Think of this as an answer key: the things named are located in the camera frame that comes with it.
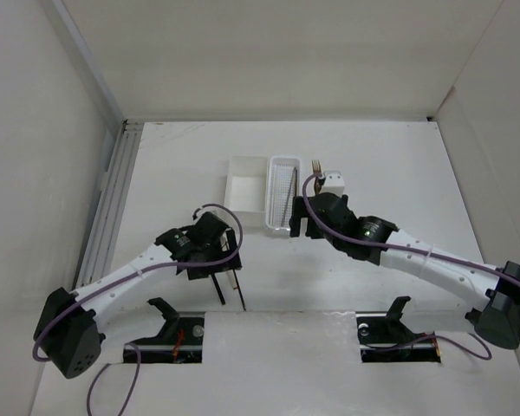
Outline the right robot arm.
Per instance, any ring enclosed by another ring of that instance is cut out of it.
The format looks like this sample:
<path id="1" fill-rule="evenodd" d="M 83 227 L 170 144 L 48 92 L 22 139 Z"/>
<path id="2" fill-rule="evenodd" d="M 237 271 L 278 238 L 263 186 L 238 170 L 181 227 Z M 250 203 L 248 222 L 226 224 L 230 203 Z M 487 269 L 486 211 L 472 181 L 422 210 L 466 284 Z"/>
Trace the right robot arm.
<path id="1" fill-rule="evenodd" d="M 509 350 L 520 345 L 520 264 L 474 263 L 436 250 L 382 218 L 357 217 L 348 198 L 332 193 L 294 198 L 290 235 L 325 239 L 357 261 L 416 276 L 462 299 L 452 314 L 462 329 L 473 328 L 490 344 Z"/>

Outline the brown wooden fork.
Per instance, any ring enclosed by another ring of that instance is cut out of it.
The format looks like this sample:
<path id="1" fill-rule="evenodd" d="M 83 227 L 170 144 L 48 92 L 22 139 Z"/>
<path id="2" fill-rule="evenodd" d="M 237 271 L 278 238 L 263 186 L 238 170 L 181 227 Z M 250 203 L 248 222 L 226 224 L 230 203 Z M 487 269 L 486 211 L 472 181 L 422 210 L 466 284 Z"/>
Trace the brown wooden fork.
<path id="1" fill-rule="evenodd" d="M 314 193 L 315 195 L 318 195 L 322 188 L 322 182 L 320 178 L 316 178 L 314 182 Z"/>

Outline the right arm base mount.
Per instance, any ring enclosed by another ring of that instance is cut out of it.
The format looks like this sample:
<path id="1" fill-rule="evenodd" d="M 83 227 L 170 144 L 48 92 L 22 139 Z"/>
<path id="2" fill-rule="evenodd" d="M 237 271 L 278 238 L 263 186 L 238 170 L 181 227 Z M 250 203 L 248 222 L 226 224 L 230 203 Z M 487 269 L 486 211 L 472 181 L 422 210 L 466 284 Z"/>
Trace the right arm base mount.
<path id="1" fill-rule="evenodd" d="M 410 301 L 410 296 L 400 296 L 387 311 L 356 313 L 362 363 L 441 362 L 434 339 L 406 345 L 426 336 L 426 333 L 414 333 L 401 321 L 403 309 Z"/>

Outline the gold fork black handle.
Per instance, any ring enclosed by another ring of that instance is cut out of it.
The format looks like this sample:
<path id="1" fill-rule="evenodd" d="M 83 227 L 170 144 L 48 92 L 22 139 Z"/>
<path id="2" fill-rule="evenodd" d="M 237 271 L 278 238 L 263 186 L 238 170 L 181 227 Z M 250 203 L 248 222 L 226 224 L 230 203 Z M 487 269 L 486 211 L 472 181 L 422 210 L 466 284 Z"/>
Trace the gold fork black handle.
<path id="1" fill-rule="evenodd" d="M 318 159 L 311 160 L 312 174 L 320 179 L 323 176 L 321 162 Z"/>

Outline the black spoon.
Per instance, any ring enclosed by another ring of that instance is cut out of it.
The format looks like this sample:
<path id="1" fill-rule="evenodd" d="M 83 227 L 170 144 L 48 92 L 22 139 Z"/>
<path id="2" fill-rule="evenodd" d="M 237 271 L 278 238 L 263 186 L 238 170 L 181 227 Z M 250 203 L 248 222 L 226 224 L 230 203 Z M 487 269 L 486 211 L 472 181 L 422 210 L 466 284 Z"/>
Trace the black spoon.
<path id="1" fill-rule="evenodd" d="M 222 305 L 225 305 L 226 304 L 226 300 L 224 298 L 223 291 L 221 289 L 221 286 L 220 286 L 220 284 L 218 282 L 218 279 L 217 279 L 216 275 L 215 274 L 211 274 L 211 279 L 212 279 L 212 282 L 214 284 L 214 287 L 215 287 L 215 290 L 216 290 L 216 293 L 218 295 L 218 299 L 219 299 L 220 303 Z"/>

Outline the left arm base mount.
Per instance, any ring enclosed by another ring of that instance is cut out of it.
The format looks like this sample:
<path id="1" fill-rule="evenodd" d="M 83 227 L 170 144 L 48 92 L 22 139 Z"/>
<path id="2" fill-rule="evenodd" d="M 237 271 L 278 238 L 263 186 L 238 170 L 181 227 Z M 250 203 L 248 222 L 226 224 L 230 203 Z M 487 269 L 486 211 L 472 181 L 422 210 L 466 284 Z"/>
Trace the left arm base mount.
<path id="1" fill-rule="evenodd" d="M 200 364 L 203 359 L 205 314 L 180 314 L 160 297 L 147 303 L 160 312 L 162 325 L 152 336 L 132 341 L 144 364 Z"/>

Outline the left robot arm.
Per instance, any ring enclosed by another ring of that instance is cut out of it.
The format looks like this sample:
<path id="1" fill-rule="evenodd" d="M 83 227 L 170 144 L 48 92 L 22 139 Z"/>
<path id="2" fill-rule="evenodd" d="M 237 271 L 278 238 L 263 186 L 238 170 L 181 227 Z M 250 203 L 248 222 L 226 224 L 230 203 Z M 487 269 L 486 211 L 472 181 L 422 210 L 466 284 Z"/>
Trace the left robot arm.
<path id="1" fill-rule="evenodd" d="M 65 378 L 73 379 L 100 356 L 110 319 L 156 284 L 161 270 L 173 268 L 198 280 L 241 269 L 243 226 L 228 225 L 212 207 L 201 207 L 192 224 L 164 232 L 112 274 L 72 292 L 52 292 L 36 326 L 34 359 L 53 362 Z"/>

